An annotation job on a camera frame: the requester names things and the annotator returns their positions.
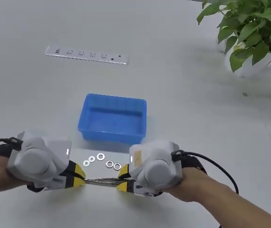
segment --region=blue plastic tray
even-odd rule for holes
[[[137,144],[146,135],[146,100],[88,94],[78,122],[84,139]]]

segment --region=power strip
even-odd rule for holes
[[[129,62],[128,55],[109,54],[101,51],[88,51],[82,49],[65,48],[61,46],[49,46],[46,50],[46,55],[123,65],[127,65]]]

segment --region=wrist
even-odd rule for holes
[[[214,199],[226,192],[232,192],[227,185],[219,183],[213,179],[204,180],[198,184],[196,202],[204,206],[204,204],[210,199]]]

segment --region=metal washer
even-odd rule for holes
[[[90,156],[90,157],[88,158],[88,161],[89,161],[89,162],[94,162],[95,160],[96,160],[95,156]]]
[[[85,167],[88,167],[90,165],[90,162],[88,160],[84,160],[83,165]]]
[[[102,161],[102,160],[105,159],[105,155],[104,155],[103,153],[98,153],[98,154],[97,154],[97,159],[98,159],[99,161]]]
[[[114,163],[113,163],[113,161],[111,161],[111,160],[109,160],[109,161],[106,162],[106,167],[107,167],[107,168],[112,168],[113,165],[114,165]]]
[[[116,171],[119,171],[121,168],[122,168],[122,165],[120,163],[116,163],[113,165],[113,168],[116,170]]]

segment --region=white tabletop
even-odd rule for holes
[[[147,101],[144,142],[169,139],[226,168],[242,196],[271,213],[271,139],[252,85],[228,74],[216,51],[220,15],[197,26],[184,0],[0,1],[0,137],[41,129],[73,141],[76,162],[98,151],[125,163],[126,145],[85,142],[77,131],[88,93]],[[47,57],[50,44],[130,55],[127,66]],[[215,179],[230,184],[203,162]],[[103,162],[88,177],[115,176]],[[0,227],[216,227],[200,205],[85,186],[0,193]]]

